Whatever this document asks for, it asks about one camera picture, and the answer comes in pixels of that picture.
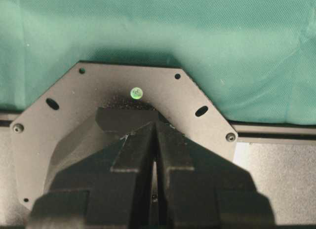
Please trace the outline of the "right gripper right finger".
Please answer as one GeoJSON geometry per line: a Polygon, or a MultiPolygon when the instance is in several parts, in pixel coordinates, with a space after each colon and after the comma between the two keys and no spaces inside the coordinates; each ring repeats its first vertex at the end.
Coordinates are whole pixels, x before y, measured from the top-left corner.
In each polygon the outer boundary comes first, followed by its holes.
{"type": "Polygon", "coordinates": [[[169,229],[270,229],[272,207],[250,173],[157,123],[159,218],[169,229]]]}

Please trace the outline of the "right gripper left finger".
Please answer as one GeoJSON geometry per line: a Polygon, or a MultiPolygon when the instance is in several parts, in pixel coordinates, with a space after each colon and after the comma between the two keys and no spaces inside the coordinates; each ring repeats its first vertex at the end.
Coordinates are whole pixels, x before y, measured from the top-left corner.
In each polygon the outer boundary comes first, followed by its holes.
{"type": "Polygon", "coordinates": [[[36,200],[29,229],[136,229],[148,222],[156,126],[59,171],[36,200]]]}

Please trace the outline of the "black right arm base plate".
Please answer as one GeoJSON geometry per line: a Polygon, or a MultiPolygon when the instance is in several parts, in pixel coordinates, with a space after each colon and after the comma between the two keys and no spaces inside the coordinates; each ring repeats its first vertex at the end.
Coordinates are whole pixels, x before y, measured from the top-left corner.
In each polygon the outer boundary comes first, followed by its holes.
{"type": "Polygon", "coordinates": [[[23,130],[11,134],[19,201],[31,209],[44,192],[49,161],[59,140],[90,117],[98,107],[119,98],[152,105],[189,139],[232,160],[237,132],[213,103],[177,68],[79,62],[11,124],[23,130]]]}

